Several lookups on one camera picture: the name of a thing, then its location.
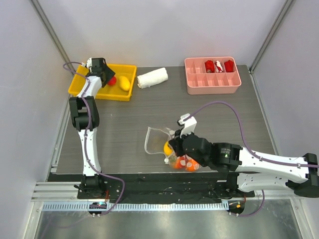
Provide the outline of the grey aluminium corner rail left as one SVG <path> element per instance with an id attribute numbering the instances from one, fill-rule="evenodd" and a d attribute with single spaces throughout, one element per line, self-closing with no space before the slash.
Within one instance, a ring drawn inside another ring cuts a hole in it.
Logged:
<path id="1" fill-rule="evenodd" d="M 48 33 L 50 39 L 52 40 L 54 46 L 56 47 L 59 55 L 61 56 L 64 63 L 70 62 L 70 58 L 67 55 L 62 43 L 60 42 L 52 24 L 50 23 L 45 11 L 43 10 L 40 2 L 38 0 L 29 0 L 31 6 L 33 7 L 35 13 L 39 17 L 41 23 L 43 24 L 46 32 Z"/>

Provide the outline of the red fake tomato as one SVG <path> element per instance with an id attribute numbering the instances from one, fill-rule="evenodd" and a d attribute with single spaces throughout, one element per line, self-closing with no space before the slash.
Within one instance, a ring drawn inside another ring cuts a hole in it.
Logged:
<path id="1" fill-rule="evenodd" d="M 117 78 L 114 76 L 111 80 L 107 83 L 108 86 L 114 86 L 117 82 Z"/>

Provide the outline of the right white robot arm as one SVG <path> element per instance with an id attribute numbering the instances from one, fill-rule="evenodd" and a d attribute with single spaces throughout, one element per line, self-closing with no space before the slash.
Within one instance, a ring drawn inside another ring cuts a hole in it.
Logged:
<path id="1" fill-rule="evenodd" d="M 187 156 L 202 167 L 227 174 L 229 196 L 256 190 L 292 190 L 300 197 L 319 196 L 317 156 L 284 157 L 259 153 L 230 143 L 211 143 L 195 134 L 168 141 L 177 157 Z"/>

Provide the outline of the grey aluminium corner rail right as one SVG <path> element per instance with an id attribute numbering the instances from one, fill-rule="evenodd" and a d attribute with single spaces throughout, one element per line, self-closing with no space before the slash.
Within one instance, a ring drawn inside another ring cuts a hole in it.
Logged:
<path id="1" fill-rule="evenodd" d="M 264 54 L 266 53 L 268 47 L 272 43 L 272 41 L 275 39 L 276 34 L 278 33 L 281 25 L 285 21 L 286 17 L 288 16 L 289 12 L 291 11 L 293 5 L 295 4 L 295 0 L 286 0 L 284 1 L 283 6 L 281 7 L 277 17 L 275 18 L 274 23 L 272 24 L 261 48 L 259 49 L 256 57 L 254 58 L 251 66 L 249 67 L 249 72 L 251 74 L 254 73 L 254 71 L 257 69 L 257 66 L 259 65 L 261 59 L 263 58 Z"/>

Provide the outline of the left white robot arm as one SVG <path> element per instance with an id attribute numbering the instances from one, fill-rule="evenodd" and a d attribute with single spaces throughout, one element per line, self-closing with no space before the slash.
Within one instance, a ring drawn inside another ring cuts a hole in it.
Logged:
<path id="1" fill-rule="evenodd" d="M 89 58 L 80 64 L 86 73 L 76 71 L 75 76 L 85 80 L 80 92 L 69 99 L 70 116 L 73 127 L 77 130 L 83 154 L 83 173 L 78 189 L 78 199 L 100 199 L 106 194 L 106 185 L 98 159 L 96 144 L 97 128 L 100 124 L 95 97 L 115 76 L 105 58 Z"/>

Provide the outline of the rolled white towel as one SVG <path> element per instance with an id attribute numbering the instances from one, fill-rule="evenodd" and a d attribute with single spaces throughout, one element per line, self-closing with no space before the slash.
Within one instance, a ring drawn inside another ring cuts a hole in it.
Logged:
<path id="1" fill-rule="evenodd" d="M 140 89 L 149 88 L 168 80 L 168 74 L 165 67 L 150 71 L 137 76 L 138 87 Z"/>

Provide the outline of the red rolled cloth right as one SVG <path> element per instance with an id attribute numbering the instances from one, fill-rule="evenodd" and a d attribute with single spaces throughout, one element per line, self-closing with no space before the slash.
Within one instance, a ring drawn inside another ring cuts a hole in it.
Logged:
<path id="1" fill-rule="evenodd" d="M 234 72 L 234 62 L 232 60 L 224 61 L 224 66 L 227 73 Z"/>

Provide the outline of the yellow plastic tray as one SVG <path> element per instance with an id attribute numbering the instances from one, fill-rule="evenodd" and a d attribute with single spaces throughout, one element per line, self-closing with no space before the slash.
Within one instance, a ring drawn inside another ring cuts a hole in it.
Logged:
<path id="1" fill-rule="evenodd" d="M 99 89 L 99 91 L 96 94 L 96 99 L 99 100 L 113 100 L 113 101 L 130 101 L 132 90 L 134 86 L 134 81 L 136 77 L 137 67 L 135 65 L 123 65 L 123 64 L 107 64 L 116 74 L 115 77 L 117 78 L 117 82 L 114 86 L 108 86 L 106 85 L 104 88 Z M 82 75 L 88 73 L 88 69 L 82 65 L 79 65 L 77 68 L 77 73 L 80 73 Z M 130 90 L 129 91 L 123 91 L 119 87 L 119 76 L 126 76 L 130 83 Z M 73 80 L 70 84 L 70 87 L 68 89 L 68 93 L 72 96 L 77 96 L 82 88 L 85 85 L 85 79 L 81 76 L 74 76 Z"/>

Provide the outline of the red rolled cloth left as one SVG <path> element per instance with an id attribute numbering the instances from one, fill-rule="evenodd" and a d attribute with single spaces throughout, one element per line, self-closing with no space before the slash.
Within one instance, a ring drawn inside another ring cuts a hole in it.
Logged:
<path id="1" fill-rule="evenodd" d="M 214 62 L 212 60 L 207 60 L 204 62 L 205 69 L 207 73 L 214 73 L 215 68 L 214 68 Z"/>

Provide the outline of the clear zip top bag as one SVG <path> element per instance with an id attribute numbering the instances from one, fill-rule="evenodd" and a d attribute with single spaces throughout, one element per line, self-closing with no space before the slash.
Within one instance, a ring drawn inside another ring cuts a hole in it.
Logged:
<path id="1" fill-rule="evenodd" d="M 173 139 L 174 137 L 174 130 L 169 129 L 167 127 L 164 127 L 162 129 L 159 128 L 152 128 L 148 127 L 146 138 L 145 138 L 145 144 L 144 149 L 147 154 L 163 154 L 164 155 L 164 163 L 166 165 L 169 165 L 171 168 L 173 162 L 178 157 L 173 150 L 173 153 L 171 155 L 165 155 L 163 151 L 163 146 L 166 141 L 169 141 L 170 139 Z M 194 160 L 191 157 L 187 155 L 183 155 L 186 159 L 186 162 L 188 160 Z"/>

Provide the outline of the red white rolled cloth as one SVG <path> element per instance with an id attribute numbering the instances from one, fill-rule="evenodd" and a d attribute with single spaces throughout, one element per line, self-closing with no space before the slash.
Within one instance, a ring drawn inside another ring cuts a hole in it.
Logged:
<path id="1" fill-rule="evenodd" d="M 215 67 L 216 67 L 216 72 L 217 73 L 223 73 L 223 67 L 222 67 L 222 64 L 219 60 L 216 60 L 215 61 Z"/>

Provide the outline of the yellow fake mango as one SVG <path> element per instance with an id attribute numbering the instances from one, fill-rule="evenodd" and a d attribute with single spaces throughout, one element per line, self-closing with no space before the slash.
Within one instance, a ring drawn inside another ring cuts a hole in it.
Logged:
<path id="1" fill-rule="evenodd" d="M 119 87 L 123 91 L 127 92 L 127 91 L 130 90 L 131 83 L 130 83 L 129 79 L 126 76 L 119 76 L 118 80 L 119 80 Z"/>

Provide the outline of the pink divided organizer box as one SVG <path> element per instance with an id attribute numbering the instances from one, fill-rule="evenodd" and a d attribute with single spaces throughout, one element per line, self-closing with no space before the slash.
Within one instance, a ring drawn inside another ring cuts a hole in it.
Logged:
<path id="1" fill-rule="evenodd" d="M 204 62 L 219 60 L 223 73 L 207 73 Z M 224 61 L 234 62 L 234 72 L 225 71 Z M 184 60 L 187 92 L 190 95 L 233 94 L 242 85 L 241 78 L 232 57 L 189 57 Z"/>

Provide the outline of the yellow fake lemon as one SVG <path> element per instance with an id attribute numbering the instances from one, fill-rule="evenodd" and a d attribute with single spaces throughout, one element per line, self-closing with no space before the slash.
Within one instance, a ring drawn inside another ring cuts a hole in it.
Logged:
<path id="1" fill-rule="evenodd" d="M 163 146 L 163 151 L 165 155 L 171 155 L 173 153 L 173 149 L 170 147 L 168 141 L 165 142 Z"/>

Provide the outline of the grey aluminium corner rail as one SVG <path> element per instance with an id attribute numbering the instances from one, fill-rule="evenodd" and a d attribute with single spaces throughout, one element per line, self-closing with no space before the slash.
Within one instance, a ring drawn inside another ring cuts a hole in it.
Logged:
<path id="1" fill-rule="evenodd" d="M 278 33 L 281 25 L 285 21 L 286 17 L 288 16 L 289 12 L 291 11 L 293 5 L 295 4 L 295 0 L 286 0 L 284 1 L 283 6 L 281 7 L 277 17 L 275 18 L 274 23 L 272 24 L 261 48 L 259 49 L 256 57 L 254 58 L 251 66 L 249 67 L 249 72 L 251 74 L 254 73 L 254 71 L 257 69 L 257 66 L 259 65 L 261 59 L 263 58 L 264 54 L 266 53 L 268 47 L 272 43 L 272 41 L 275 39 L 276 34 Z"/>
<path id="2" fill-rule="evenodd" d="M 46 32 L 48 33 L 50 39 L 52 40 L 54 46 L 56 47 L 59 55 L 61 56 L 64 63 L 70 62 L 70 58 L 67 55 L 62 43 L 60 42 L 52 24 L 50 23 L 45 11 L 43 10 L 40 2 L 38 0 L 29 0 L 31 6 L 33 7 L 35 13 L 39 17 L 41 23 L 43 24 Z"/>

